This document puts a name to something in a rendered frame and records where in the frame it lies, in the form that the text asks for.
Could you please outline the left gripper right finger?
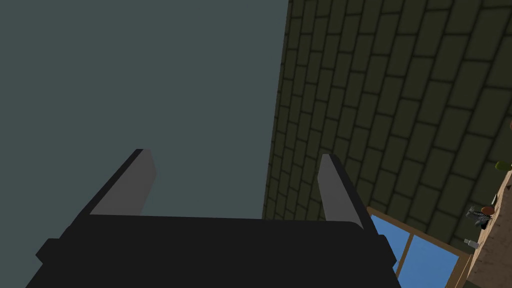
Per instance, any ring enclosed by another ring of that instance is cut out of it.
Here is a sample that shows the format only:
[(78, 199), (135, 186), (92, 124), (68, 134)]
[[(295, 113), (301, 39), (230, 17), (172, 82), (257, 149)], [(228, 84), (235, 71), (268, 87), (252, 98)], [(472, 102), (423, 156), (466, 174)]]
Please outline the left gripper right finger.
[(366, 206), (335, 154), (322, 154), (317, 183), (326, 221), (349, 222), (366, 232), (378, 232)]

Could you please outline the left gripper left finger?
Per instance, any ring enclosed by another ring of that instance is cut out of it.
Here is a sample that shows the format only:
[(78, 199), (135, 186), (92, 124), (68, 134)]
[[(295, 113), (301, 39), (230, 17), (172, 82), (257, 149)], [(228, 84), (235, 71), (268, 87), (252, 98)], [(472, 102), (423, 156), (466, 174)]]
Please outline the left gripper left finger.
[(80, 217), (139, 216), (156, 176), (152, 152), (149, 149), (135, 149), (80, 211)]

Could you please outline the wooden framed window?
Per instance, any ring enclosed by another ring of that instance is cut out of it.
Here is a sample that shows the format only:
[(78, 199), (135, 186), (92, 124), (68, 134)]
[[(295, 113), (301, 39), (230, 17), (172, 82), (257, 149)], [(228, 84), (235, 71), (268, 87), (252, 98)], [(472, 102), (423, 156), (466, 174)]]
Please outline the wooden framed window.
[(473, 256), (367, 208), (377, 231), (396, 256), (392, 267), (401, 288), (464, 288)]

